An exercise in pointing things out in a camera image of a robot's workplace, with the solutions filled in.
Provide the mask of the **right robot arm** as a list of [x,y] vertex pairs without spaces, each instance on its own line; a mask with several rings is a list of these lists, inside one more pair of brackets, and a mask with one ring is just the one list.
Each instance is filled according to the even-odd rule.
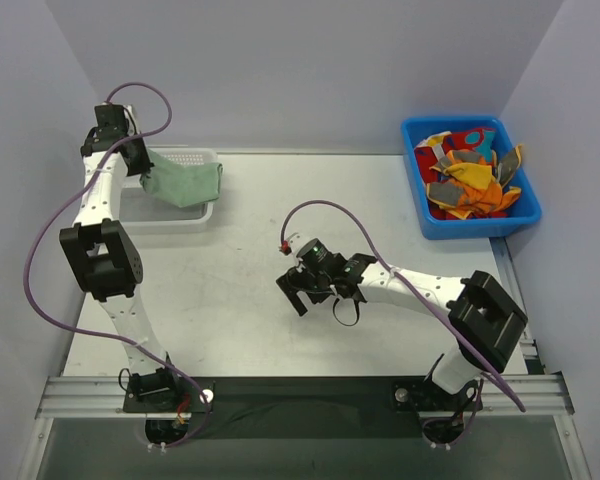
[[299,295],[314,304],[332,297],[387,304],[415,310],[422,307],[455,338],[456,345],[434,364],[429,377],[448,394],[486,376],[520,411],[525,407],[502,373],[526,329],[528,319],[518,304],[490,274],[476,270],[466,277],[444,277],[390,266],[366,254],[346,259],[340,254],[310,251],[276,284],[298,315],[307,313]]

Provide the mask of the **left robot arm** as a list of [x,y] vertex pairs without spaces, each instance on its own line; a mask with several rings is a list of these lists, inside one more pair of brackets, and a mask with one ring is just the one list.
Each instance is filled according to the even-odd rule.
[[119,220],[127,177],[150,170],[132,110],[104,103],[94,108],[97,125],[80,149],[85,186],[73,225],[59,233],[62,250],[82,291],[92,295],[125,337],[130,399],[173,403],[183,395],[170,357],[158,341],[140,296],[140,253]]

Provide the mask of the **orange towel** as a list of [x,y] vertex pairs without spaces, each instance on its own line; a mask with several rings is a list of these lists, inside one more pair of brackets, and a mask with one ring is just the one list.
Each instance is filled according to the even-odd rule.
[[504,212],[522,195],[520,187],[504,187],[489,165],[460,162],[444,170],[445,181],[426,185],[428,200],[458,220],[487,218]]

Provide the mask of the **green panda towel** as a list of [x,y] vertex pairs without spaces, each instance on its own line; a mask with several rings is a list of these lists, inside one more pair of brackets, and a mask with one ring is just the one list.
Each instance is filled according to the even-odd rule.
[[209,149],[165,155],[148,151],[153,166],[140,176],[144,192],[177,208],[215,202],[221,193],[223,165]]

